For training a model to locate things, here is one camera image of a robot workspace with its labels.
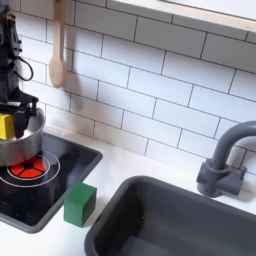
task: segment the black stovetop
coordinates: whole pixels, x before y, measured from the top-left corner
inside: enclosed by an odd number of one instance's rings
[[[0,168],[0,220],[29,233],[40,231],[67,190],[83,181],[101,158],[95,150],[44,134],[36,157]]]

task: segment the silver pot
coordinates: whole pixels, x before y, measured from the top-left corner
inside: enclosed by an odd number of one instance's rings
[[[30,118],[22,138],[0,141],[0,167],[20,164],[41,150],[45,117],[41,109],[37,112],[37,116]]]

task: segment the green cube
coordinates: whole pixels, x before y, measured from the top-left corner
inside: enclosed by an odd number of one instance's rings
[[[95,209],[97,189],[77,183],[64,199],[64,221],[83,227]]]

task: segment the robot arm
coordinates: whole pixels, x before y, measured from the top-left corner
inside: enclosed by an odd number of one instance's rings
[[[18,61],[24,60],[19,56],[22,50],[16,31],[16,17],[10,13],[8,3],[8,0],[0,0],[0,113],[14,116],[16,137],[21,138],[30,117],[37,113],[38,98],[23,93],[19,88]]]

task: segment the yellow cube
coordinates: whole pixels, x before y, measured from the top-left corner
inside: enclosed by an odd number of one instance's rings
[[[0,139],[8,140],[15,136],[13,115],[0,114]]]

